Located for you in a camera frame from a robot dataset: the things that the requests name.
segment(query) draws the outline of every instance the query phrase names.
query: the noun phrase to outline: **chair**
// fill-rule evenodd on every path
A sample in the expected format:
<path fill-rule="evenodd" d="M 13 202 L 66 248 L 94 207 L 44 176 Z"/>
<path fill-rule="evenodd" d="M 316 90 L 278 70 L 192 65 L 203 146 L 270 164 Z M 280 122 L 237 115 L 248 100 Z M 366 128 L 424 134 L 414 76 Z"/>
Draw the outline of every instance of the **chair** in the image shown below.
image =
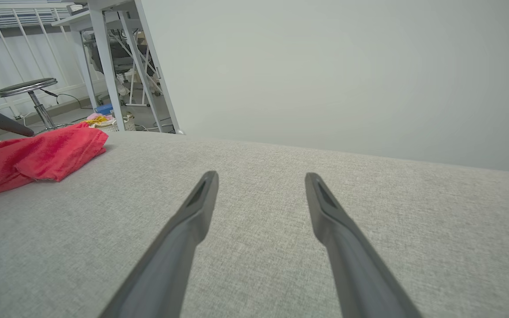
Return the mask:
<path fill-rule="evenodd" d="M 38 115 L 42 119 L 42 122 L 44 123 L 44 126 L 46 127 L 45 129 L 38 132 L 38 133 L 42 133 L 47 130 L 54 130 L 54 129 L 58 129 L 60 127 L 65 127 L 68 125 L 68 124 L 55 125 L 54 122 L 52 121 L 52 118 L 50 117 L 50 115 L 48 115 L 46 108 L 40 103 L 40 101 L 38 101 L 37 96 L 34 94 L 34 91 L 36 89 L 44 88 L 44 87 L 47 87 L 50 85 L 54 85 L 56 83 L 58 83 L 58 81 L 55 78 L 44 78 L 44 79 L 26 81 L 21 84 L 12 85 L 12 86 L 0 89 L 0 97 L 14 96 L 14 95 L 28 92 L 30 98 L 34 102 L 34 110 L 37 111 Z"/>

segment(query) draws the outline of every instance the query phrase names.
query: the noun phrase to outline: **white railing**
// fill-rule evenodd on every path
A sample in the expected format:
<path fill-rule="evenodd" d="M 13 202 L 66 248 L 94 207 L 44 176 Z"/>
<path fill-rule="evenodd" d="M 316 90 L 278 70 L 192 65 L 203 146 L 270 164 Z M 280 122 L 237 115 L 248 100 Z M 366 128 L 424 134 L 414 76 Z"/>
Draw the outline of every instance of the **white railing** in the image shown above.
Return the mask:
<path fill-rule="evenodd" d="M 69 3 L 0 4 L 0 89 L 34 79 L 56 78 L 59 84 L 49 91 L 87 96 L 69 31 L 61 26 L 58 33 L 49 33 L 45 28 L 69 16 L 67 5 Z M 33 27 L 40 28 L 42 34 L 40 31 L 32 34 Z M 16 34 L 5 36 L 9 28 L 18 28 L 20 35 L 15 31 Z M 94 83 L 103 81 L 99 73 L 92 74 Z M 32 111 L 33 106 L 28 96 L 0 98 L 0 111 L 8 116 L 21 117 Z"/>

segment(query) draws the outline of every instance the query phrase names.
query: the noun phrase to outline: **gray floor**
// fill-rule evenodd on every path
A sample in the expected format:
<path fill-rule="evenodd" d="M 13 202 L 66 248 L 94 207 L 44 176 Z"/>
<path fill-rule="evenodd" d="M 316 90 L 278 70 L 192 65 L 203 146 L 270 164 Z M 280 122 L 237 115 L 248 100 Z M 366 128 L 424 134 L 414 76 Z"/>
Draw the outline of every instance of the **gray floor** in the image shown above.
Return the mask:
<path fill-rule="evenodd" d="M 140 102 L 140 93 L 136 93 L 134 99 L 137 99 Z M 157 114 L 159 121 L 161 121 L 161 125 L 170 124 L 172 120 L 170 119 L 170 115 L 168 113 L 168 108 L 166 107 L 166 102 L 164 102 L 164 96 L 155 96 L 155 103 L 157 103 L 158 109 L 160 113 Z M 139 106 L 126 106 L 127 111 L 135 116 L 135 125 L 141 125 L 141 127 L 137 127 L 137 130 L 142 129 L 143 127 L 150 129 L 154 127 L 154 117 L 152 114 L 152 110 L 150 107 L 139 107 Z M 55 124 L 63 124 L 63 123 L 77 123 L 84 120 L 87 116 L 91 115 L 93 110 L 91 109 L 75 109 L 69 111 L 67 113 L 63 113 L 57 116 L 52 117 Z M 35 123 L 34 125 L 28 126 L 30 129 L 34 130 L 34 132 L 41 131 L 44 129 L 44 125 L 42 121 Z M 164 133 L 169 132 L 172 129 L 171 126 L 165 127 L 163 129 Z M 158 132 L 157 129 L 150 130 L 149 132 Z M 16 138 L 25 138 L 25 136 L 18 135 L 16 133 L 7 132 L 0 135 L 0 140 L 8 140 L 8 139 L 16 139 Z"/>

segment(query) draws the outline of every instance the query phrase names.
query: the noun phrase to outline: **red cloth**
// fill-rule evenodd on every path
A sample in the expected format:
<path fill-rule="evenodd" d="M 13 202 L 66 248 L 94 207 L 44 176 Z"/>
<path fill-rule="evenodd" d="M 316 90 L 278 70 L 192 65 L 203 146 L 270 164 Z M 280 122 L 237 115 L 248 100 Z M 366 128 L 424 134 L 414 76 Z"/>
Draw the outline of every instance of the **red cloth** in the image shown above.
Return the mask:
<path fill-rule="evenodd" d="M 105 152 L 107 134 L 81 122 L 41 135 L 0 141 L 0 193 L 40 179 L 62 181 Z"/>

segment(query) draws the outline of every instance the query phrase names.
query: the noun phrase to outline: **cable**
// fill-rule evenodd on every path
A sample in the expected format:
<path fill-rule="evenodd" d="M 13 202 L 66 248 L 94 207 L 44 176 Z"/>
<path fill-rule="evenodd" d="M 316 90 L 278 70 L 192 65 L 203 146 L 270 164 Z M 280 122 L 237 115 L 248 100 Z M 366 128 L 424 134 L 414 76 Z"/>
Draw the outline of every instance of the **cable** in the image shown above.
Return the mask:
<path fill-rule="evenodd" d="M 79 99 L 77 99 L 76 97 L 73 97 L 72 95 L 64 94 L 64 93 L 60 93 L 60 94 L 56 95 L 56 104 L 57 104 L 57 105 L 58 105 L 58 97 L 59 97 L 60 95 L 65 95 L 65 96 L 69 96 L 69 97 L 72 97 L 72 98 L 76 99 L 76 101 L 78 102 L 78 105 L 79 105 L 79 106 L 80 106 L 80 108 L 81 108 L 81 103 L 80 103 L 80 100 L 79 100 Z"/>
<path fill-rule="evenodd" d="M 82 117 L 82 118 L 76 119 L 75 121 L 71 121 L 70 123 L 75 123 L 76 121 L 81 121 L 82 119 L 87 119 L 87 117 Z"/>
<path fill-rule="evenodd" d="M 23 126 L 25 126 L 25 127 L 27 126 L 27 121 L 26 121 L 27 116 L 30 114 L 34 114 L 34 113 L 36 113 L 36 111 L 31 111 L 30 113 L 27 113 L 26 115 L 23 116 Z"/>
<path fill-rule="evenodd" d="M 135 124 L 135 125 L 140 126 L 140 127 L 143 127 L 143 130 L 144 130 L 144 131 L 149 131 L 150 129 L 158 129 L 158 127 L 150 127 L 150 128 L 147 128 L 147 127 L 145 127 L 145 126 L 143 126 L 143 125 L 138 125 L 138 124 Z"/>

